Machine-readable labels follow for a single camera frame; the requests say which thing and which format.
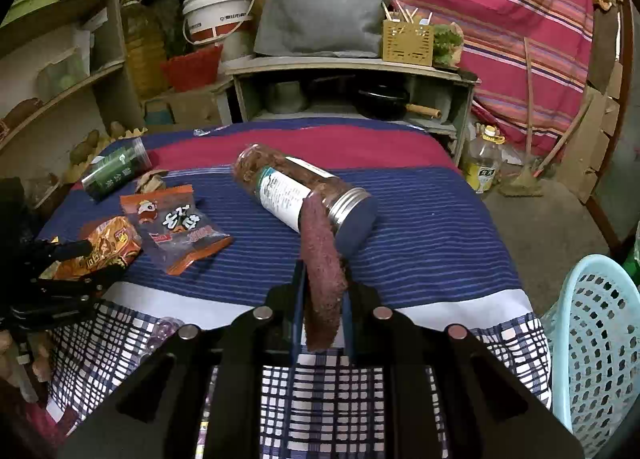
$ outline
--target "wooden stick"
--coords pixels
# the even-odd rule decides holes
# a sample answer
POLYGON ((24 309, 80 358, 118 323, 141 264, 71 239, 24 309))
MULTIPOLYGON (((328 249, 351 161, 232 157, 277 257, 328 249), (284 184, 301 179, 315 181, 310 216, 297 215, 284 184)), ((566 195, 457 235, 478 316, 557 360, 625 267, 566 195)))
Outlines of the wooden stick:
POLYGON ((430 118, 440 118, 440 110, 432 109, 431 107, 424 107, 422 105, 416 104, 407 104, 406 110, 422 116, 429 116, 430 118))
POLYGON ((404 17, 404 20, 406 20, 407 22, 413 22, 412 20, 409 19, 409 16, 406 14, 406 11, 400 5, 400 2, 398 2, 398 0, 394 0, 394 4, 398 7, 398 10, 400 11, 402 16, 404 17))
POLYGON ((384 2, 380 2, 382 4, 382 9, 385 11, 386 20, 391 20, 391 15, 389 15, 389 10, 386 9, 386 4, 384 2))
POLYGON ((529 39, 524 38, 524 56, 527 60, 527 144, 525 147, 525 166, 531 163, 531 142, 533 140, 533 75, 531 56, 529 54, 529 39))
POLYGON ((572 132, 575 131, 575 128, 580 124, 580 120, 584 116, 584 113, 587 112, 587 109, 588 107, 585 107, 584 109, 581 108, 581 110, 578 111, 578 114, 572 120, 571 125, 569 125, 569 128, 566 129, 565 133, 562 135, 562 138, 558 140, 558 143, 556 143, 554 148, 551 149, 551 152, 549 152, 546 155, 546 158, 542 161, 542 163, 538 165, 538 168, 533 173, 534 178, 537 178, 540 175, 540 173, 545 169, 545 166, 548 165, 551 162, 551 160, 556 156, 556 154, 558 153, 558 150, 561 149, 561 147, 564 145, 567 139, 569 139, 569 136, 572 134, 572 132))

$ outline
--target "green vegetable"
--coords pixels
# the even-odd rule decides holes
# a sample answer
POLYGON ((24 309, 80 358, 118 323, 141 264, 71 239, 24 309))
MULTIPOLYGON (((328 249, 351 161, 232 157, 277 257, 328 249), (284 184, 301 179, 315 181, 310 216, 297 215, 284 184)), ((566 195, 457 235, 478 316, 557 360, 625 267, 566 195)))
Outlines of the green vegetable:
POLYGON ((454 48, 462 45, 462 37, 448 24, 436 24, 433 30, 433 62, 451 65, 452 52, 454 48))

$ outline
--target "broom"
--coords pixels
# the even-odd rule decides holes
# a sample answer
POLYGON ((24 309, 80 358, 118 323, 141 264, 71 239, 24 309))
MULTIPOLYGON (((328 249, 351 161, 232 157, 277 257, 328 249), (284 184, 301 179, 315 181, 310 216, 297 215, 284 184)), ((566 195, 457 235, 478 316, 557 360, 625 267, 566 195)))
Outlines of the broom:
POLYGON ((533 78, 531 74, 531 57, 529 55, 529 39, 524 38, 524 54, 527 59, 527 145, 524 167, 513 179, 500 184, 500 193, 508 197, 541 196, 542 187, 531 171, 531 141, 533 139, 533 78))

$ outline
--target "red plastic basket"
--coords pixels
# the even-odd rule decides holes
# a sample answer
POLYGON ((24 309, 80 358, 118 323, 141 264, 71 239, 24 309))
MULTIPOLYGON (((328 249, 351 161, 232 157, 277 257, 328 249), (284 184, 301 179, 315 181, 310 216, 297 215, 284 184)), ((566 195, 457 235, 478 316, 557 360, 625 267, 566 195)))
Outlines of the red plastic basket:
POLYGON ((180 93, 212 84, 218 78, 222 45, 175 56, 161 64, 169 83, 180 93))

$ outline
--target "beef jerky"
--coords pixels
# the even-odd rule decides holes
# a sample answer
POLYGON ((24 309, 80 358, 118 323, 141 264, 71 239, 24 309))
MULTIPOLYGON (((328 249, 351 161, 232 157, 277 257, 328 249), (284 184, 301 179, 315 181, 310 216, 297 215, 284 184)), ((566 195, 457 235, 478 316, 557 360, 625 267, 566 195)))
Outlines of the beef jerky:
POLYGON ((303 200, 300 214, 300 255, 309 276, 309 299, 305 305, 306 346, 310 351, 327 349, 340 326, 340 304, 347 280, 334 245, 334 234, 319 194, 303 200))

